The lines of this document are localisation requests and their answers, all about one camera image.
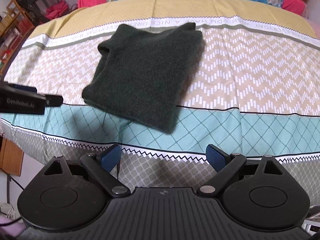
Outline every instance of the blue textured pad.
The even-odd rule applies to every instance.
[[[118,145],[113,149],[107,149],[102,154],[104,154],[105,152],[108,153],[102,157],[100,165],[107,172],[111,172],[121,159],[121,147]]]
[[[212,166],[212,168],[214,168],[216,172],[221,171],[227,165],[225,158],[209,145],[205,150],[205,156],[208,163]]]

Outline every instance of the blue gripper pad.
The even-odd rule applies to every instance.
[[[98,158],[97,156],[97,160],[100,161],[100,166],[107,172],[111,172],[121,160],[121,147],[118,144],[114,144],[99,154],[99,156],[101,157]]]
[[[205,150],[205,156],[208,163],[216,172],[221,171],[228,164],[225,157],[215,150],[210,144]]]

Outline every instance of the white floor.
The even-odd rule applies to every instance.
[[[24,154],[22,162],[21,176],[12,176],[22,187],[26,187],[29,182],[36,176],[36,174],[42,169],[43,165]],[[7,202],[7,178],[4,173],[0,173],[0,203]],[[22,189],[14,182],[10,182],[10,204],[13,206],[16,213],[16,217],[19,217],[17,208],[18,197],[21,194]]]

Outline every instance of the teal diamond pattern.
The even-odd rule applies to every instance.
[[[171,134],[91,106],[46,108],[44,115],[2,114],[14,126],[91,143],[119,142],[159,150],[204,153],[214,144],[246,156],[320,151],[320,118],[177,108]]]

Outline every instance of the yellow fabric stripe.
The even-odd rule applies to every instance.
[[[232,17],[276,24],[316,38],[301,16],[271,5],[248,0],[119,0],[81,8],[37,27],[30,37],[46,33],[52,38],[95,26],[150,17]]]

